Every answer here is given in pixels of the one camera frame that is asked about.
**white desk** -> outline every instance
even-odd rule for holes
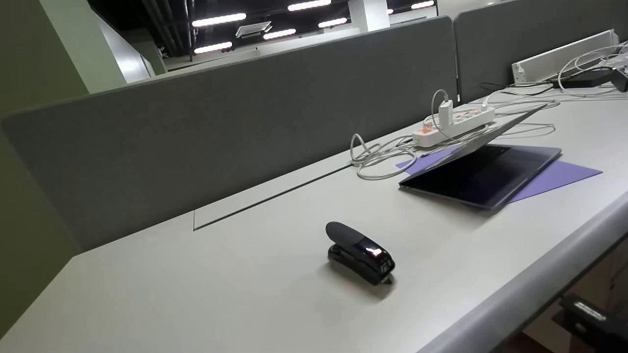
[[[547,302],[628,229],[628,100],[570,102],[531,122],[557,131],[504,141],[557,145],[565,161],[604,173],[494,216],[400,192],[400,178],[362,182],[353,171],[198,231],[182,216],[74,257],[0,351],[392,353],[451,351],[474,327],[488,329],[472,335],[476,347],[508,335],[527,306]],[[392,253],[392,288],[327,265],[329,220]],[[508,324],[494,329],[490,320]]]

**cubicle divider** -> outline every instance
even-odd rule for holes
[[[455,20],[463,102],[512,84],[510,65],[568,41],[616,29],[628,37],[625,0],[515,0]]]
[[[421,120],[433,90],[455,94],[455,61],[437,18],[17,114],[3,131],[92,249]]]

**cable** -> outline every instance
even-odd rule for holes
[[[608,102],[608,100],[625,100],[625,94],[616,92],[616,90],[604,90],[604,92],[596,92],[596,96],[576,96],[576,98],[568,98],[568,94],[543,94],[539,96],[541,100],[549,102],[553,100],[555,104],[567,104],[567,102]],[[512,104],[512,102],[539,102],[539,100],[498,100],[498,102],[490,102],[490,104]]]
[[[535,88],[535,86],[543,86],[541,90],[537,90],[537,92],[527,92],[527,94],[523,94],[523,92],[514,92],[512,88],[517,88],[517,86],[506,86],[504,90],[502,90],[502,94],[510,94],[510,96],[541,96],[541,94],[545,94],[545,92],[549,92],[549,90],[553,90],[553,84],[549,84],[549,82],[537,82],[537,84],[531,84],[531,86],[521,86],[521,88]]]
[[[443,100],[441,100],[441,102],[447,102],[447,100],[449,100],[449,94],[447,94],[447,90],[439,88],[439,90],[435,90],[433,96],[431,96],[431,116],[429,116],[429,122],[433,124],[435,131],[445,137],[445,141],[437,143],[439,149],[441,149],[441,147],[455,145],[455,143],[463,143],[463,141],[468,141],[468,139],[474,139],[474,137],[482,135],[482,133],[492,125],[492,122],[490,122],[490,124],[484,124],[484,125],[480,125],[480,127],[476,127],[476,129],[464,131],[464,133],[461,133],[461,135],[457,135],[457,137],[447,135],[447,133],[441,129],[441,125],[435,124],[435,98],[437,98],[437,94],[443,94]]]
[[[543,135],[551,135],[555,133],[555,125],[553,124],[517,124],[515,127],[512,127],[510,131],[502,133],[502,137],[543,137]]]
[[[570,69],[570,71],[574,69],[574,71],[576,71],[574,74],[580,74],[580,73],[586,73],[586,71],[590,71],[590,69],[596,69],[600,63],[606,63],[608,59],[618,57],[623,49],[625,49],[625,43],[620,43],[620,45],[610,45],[610,47],[592,49],[592,51],[586,51],[586,53],[582,53],[582,55],[576,55],[576,57],[568,59],[568,61],[559,69],[559,73],[557,73],[557,76],[555,76],[555,82],[557,82],[561,94],[576,96],[576,98],[590,98],[590,96],[608,94],[606,90],[604,90],[604,92],[596,92],[596,94],[568,94],[568,92],[565,92],[565,86],[563,86],[563,74],[567,73],[567,69]],[[598,55],[598,53],[604,53],[604,51],[612,51],[612,53],[610,53],[610,55],[602,55],[600,59],[594,59],[592,65],[586,67],[586,69],[580,67],[578,61],[580,61],[582,57]]]
[[[529,110],[500,112],[502,108],[510,108],[510,106],[529,106],[529,104],[539,104],[539,106],[533,106],[533,108],[529,108]],[[490,106],[494,108],[494,118],[506,118],[506,116],[527,114],[527,112],[531,112],[531,110],[549,110],[549,108],[559,106],[559,102],[557,102],[557,100],[535,98],[535,100],[490,102]]]
[[[355,155],[355,147],[357,147],[355,141],[358,141],[358,145],[362,147],[362,153],[358,155]],[[400,135],[386,143],[380,143],[380,145],[372,143],[368,147],[358,133],[353,133],[351,145],[349,145],[349,157],[351,157],[351,165],[355,167],[355,175],[362,180],[384,180],[408,171],[419,159],[419,155],[413,153],[413,145],[410,147],[408,141],[411,141],[411,135]],[[394,173],[384,173],[384,175],[362,173],[368,167],[374,167],[382,161],[388,161],[400,155],[408,155],[410,159],[406,161],[404,167],[396,169]]]

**white power strip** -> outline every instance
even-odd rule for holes
[[[543,82],[547,78],[553,78],[567,61],[572,57],[578,57],[582,53],[612,47],[618,45],[620,39],[614,33],[614,29],[594,33],[590,37],[582,37],[578,41],[555,47],[551,51],[527,57],[523,61],[512,63],[512,76],[514,86],[533,86],[537,82]],[[594,63],[598,55],[588,55],[578,61],[580,67],[586,67],[586,63]]]
[[[480,106],[476,110],[459,110],[451,114],[451,122],[443,122],[443,110],[439,112],[437,125],[433,125],[431,118],[419,122],[419,125],[411,131],[411,139],[417,147],[429,149],[447,139],[464,135],[476,127],[482,127],[494,120],[494,110]]]

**stapler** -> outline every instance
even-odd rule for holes
[[[349,267],[372,286],[388,282],[394,261],[386,249],[339,222],[329,222],[325,231],[333,241],[327,251],[329,261]]]

